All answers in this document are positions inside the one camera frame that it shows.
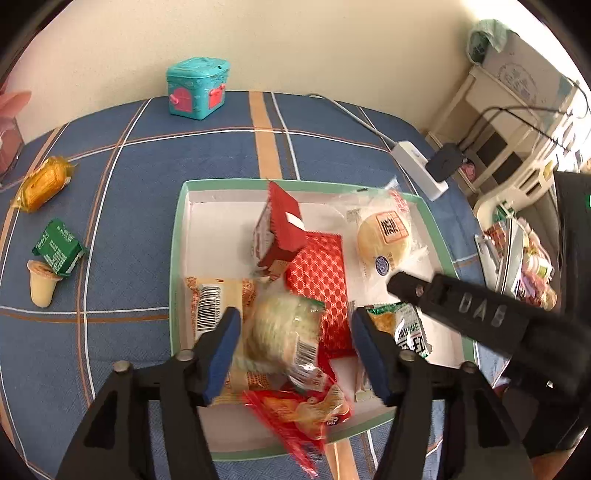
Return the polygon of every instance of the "blue tablecloth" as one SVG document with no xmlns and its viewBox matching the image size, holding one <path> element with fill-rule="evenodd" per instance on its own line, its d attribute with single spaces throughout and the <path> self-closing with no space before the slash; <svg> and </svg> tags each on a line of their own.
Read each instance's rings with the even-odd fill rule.
<svg viewBox="0 0 591 480">
<path fill-rule="evenodd" d="M 433 150 L 408 123 L 344 104 L 394 140 Z M 19 179 L 49 155 L 76 167 L 72 182 L 38 212 L 11 210 Z M 324 100 L 228 92 L 204 121 L 172 116 L 167 98 L 117 106 L 80 118 L 26 145 L 0 189 L 0 367 L 5 425 L 39 478 L 53 478 L 89 402 L 127 359 L 138 368 L 170 354 L 168 267 L 174 212 L 188 179 L 271 177 L 383 186 L 396 177 L 415 188 L 374 134 Z M 459 277 L 483 283 L 474 234 L 480 231 L 459 188 L 427 201 Z M 29 294 L 27 260 L 52 218 L 62 219 L 89 248 L 48 309 Z M 503 359 L 481 347 L 476 357 L 495 381 Z M 151 408 L 159 478 L 168 478 L 158 408 Z M 375 472 L 389 425 L 351 439 L 361 478 Z M 439 461 L 443 405 L 435 403 L 425 476 Z M 217 463 L 221 478 L 305 478 L 286 457 Z M 329 475 L 326 462 L 321 474 Z"/>
</svg>

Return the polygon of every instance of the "red wrapper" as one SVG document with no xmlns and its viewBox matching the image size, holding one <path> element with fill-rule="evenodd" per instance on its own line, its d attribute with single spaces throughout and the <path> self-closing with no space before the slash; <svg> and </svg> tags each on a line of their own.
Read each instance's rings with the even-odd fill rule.
<svg viewBox="0 0 591 480">
<path fill-rule="evenodd" d="M 349 330 L 343 241 L 334 233 L 307 232 L 307 245 L 285 272 L 290 291 L 324 302 L 320 343 L 331 358 L 355 355 Z"/>
<path fill-rule="evenodd" d="M 246 404 L 277 435 L 295 461 L 317 477 L 311 453 L 323 453 L 326 426 L 351 416 L 343 392 L 330 378 L 322 392 L 260 390 L 244 392 Z"/>
</svg>

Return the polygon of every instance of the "food package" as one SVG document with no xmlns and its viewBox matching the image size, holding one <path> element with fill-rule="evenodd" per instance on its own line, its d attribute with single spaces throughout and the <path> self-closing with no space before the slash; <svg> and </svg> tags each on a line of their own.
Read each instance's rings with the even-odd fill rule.
<svg viewBox="0 0 591 480">
<path fill-rule="evenodd" d="M 269 182 L 269 199 L 259 218 L 252 244 L 262 275 L 276 280 L 306 245 L 300 205 L 277 183 Z"/>
<path fill-rule="evenodd" d="M 185 282 L 193 293 L 191 328 L 195 341 L 217 326 L 227 307 L 235 307 L 240 311 L 244 331 L 261 282 L 197 277 L 187 277 Z M 213 404 L 242 403 L 243 390 L 271 388 L 267 375 L 257 371 L 257 363 L 249 362 L 244 357 L 243 338 L 241 333 L 222 392 Z"/>
<path fill-rule="evenodd" d="M 357 250 L 365 285 L 373 287 L 411 261 L 420 259 L 427 247 L 413 228 L 413 218 L 395 179 L 384 189 L 360 189 L 331 202 L 349 224 L 357 228 Z"/>
<path fill-rule="evenodd" d="M 257 365 L 285 372 L 298 388 L 318 388 L 317 368 L 320 322 L 325 311 L 320 301 L 287 292 L 265 292 L 254 305 L 245 325 L 244 357 Z"/>
<path fill-rule="evenodd" d="M 64 222 L 54 218 L 43 230 L 32 252 L 43 257 L 53 273 L 60 277 L 69 277 L 86 249 L 66 228 Z"/>
<path fill-rule="evenodd" d="M 311 477 L 318 473 L 312 458 L 322 454 L 326 426 L 351 416 L 349 403 L 338 385 L 327 382 L 322 392 L 245 391 L 246 404 L 277 435 L 285 449 Z"/>
<path fill-rule="evenodd" d="M 413 305 L 400 302 L 369 306 L 365 309 L 376 328 L 392 335 L 401 349 L 413 350 L 423 358 L 431 353 L 432 348 L 427 343 L 427 335 L 425 335 L 421 317 Z M 355 390 L 356 401 L 366 400 L 374 395 L 361 361 L 359 361 L 357 368 Z"/>
<path fill-rule="evenodd" d="M 326 305 L 321 342 L 331 358 L 355 355 L 348 319 L 343 241 L 334 233 L 307 232 L 307 245 L 285 272 L 289 290 Z"/>
<path fill-rule="evenodd" d="M 11 205 L 23 212 L 35 212 L 70 183 L 74 167 L 63 157 L 49 157 L 18 188 Z"/>
</svg>

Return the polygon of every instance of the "green towel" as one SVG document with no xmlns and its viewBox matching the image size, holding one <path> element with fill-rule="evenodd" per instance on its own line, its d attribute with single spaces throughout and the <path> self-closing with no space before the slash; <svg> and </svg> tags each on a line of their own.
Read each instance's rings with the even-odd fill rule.
<svg viewBox="0 0 591 480">
<path fill-rule="evenodd" d="M 502 51 L 507 44 L 508 31 L 509 27 L 498 20 L 480 20 L 468 35 L 466 54 L 470 61 L 482 64 L 488 45 L 496 51 Z"/>
</svg>

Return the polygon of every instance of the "logo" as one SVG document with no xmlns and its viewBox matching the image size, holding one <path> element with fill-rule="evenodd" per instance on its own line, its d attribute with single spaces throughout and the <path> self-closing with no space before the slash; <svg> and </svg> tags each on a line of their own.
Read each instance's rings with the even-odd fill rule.
<svg viewBox="0 0 591 480">
<path fill-rule="evenodd" d="M 375 269 L 378 271 L 380 275 L 385 277 L 388 272 L 390 271 L 390 262 L 386 257 L 382 257 L 381 255 L 375 259 Z"/>
</svg>

